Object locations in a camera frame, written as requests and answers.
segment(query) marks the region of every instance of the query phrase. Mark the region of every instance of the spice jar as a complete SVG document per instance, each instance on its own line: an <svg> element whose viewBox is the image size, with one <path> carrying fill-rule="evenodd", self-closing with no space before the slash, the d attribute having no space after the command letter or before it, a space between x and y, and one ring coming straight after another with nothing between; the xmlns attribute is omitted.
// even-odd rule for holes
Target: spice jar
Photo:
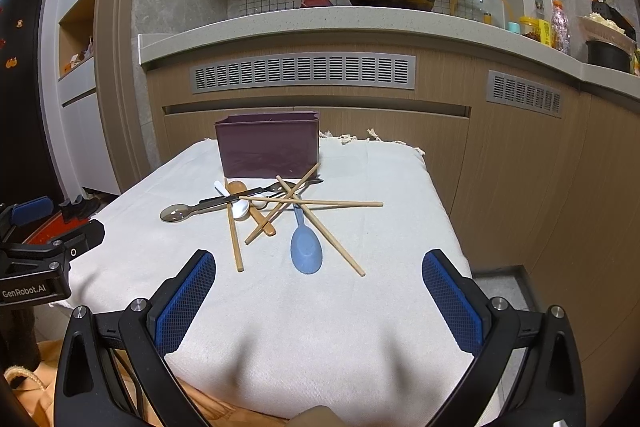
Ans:
<svg viewBox="0 0 640 427"><path fill-rule="evenodd" d="M540 24L538 24L538 19L534 19L533 17L520 17L520 30L525 37L540 42Z"/></svg>

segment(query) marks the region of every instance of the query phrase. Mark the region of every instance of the white plastic spoon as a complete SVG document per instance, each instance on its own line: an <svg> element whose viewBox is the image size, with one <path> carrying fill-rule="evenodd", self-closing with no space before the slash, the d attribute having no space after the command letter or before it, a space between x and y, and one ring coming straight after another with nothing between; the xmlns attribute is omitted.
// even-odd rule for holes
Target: white plastic spoon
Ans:
<svg viewBox="0 0 640 427"><path fill-rule="evenodd" d="M222 196L230 196L229 191L226 190L225 185L216 180L213 183L213 186ZM242 219L246 216L246 213L249 212L249 201L247 200L239 200L235 201L231 204L231 212L233 213L234 219Z"/></svg>

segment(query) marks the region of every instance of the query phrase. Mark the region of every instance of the black door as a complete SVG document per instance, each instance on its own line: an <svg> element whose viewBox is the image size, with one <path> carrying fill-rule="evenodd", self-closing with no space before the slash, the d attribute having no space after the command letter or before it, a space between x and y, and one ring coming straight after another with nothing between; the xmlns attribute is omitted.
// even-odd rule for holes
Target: black door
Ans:
<svg viewBox="0 0 640 427"><path fill-rule="evenodd" d="M0 202L63 195L49 155L38 88L38 28L43 0L0 0ZM20 241L39 223L14 232Z"/></svg>

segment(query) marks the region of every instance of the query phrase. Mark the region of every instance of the red floor mat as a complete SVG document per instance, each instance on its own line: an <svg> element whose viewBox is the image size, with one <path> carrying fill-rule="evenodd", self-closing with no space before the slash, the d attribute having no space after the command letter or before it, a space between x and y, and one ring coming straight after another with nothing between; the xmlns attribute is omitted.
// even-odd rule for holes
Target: red floor mat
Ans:
<svg viewBox="0 0 640 427"><path fill-rule="evenodd" d="M29 245L44 245L54 237L59 236L62 233L69 232L80 225L87 223L88 219L72 219L68 223L62 219L62 212L54 214L47 220L46 223L41 225L39 229L33 232L25 241Z"/></svg>

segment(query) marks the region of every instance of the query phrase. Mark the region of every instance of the black pot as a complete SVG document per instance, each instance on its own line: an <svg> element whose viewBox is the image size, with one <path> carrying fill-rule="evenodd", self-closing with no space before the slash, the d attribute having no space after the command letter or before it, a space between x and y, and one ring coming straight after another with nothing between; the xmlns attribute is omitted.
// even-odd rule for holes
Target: black pot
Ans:
<svg viewBox="0 0 640 427"><path fill-rule="evenodd" d="M602 41L587 41L588 63L611 70L631 72L631 57L619 47Z"/></svg>

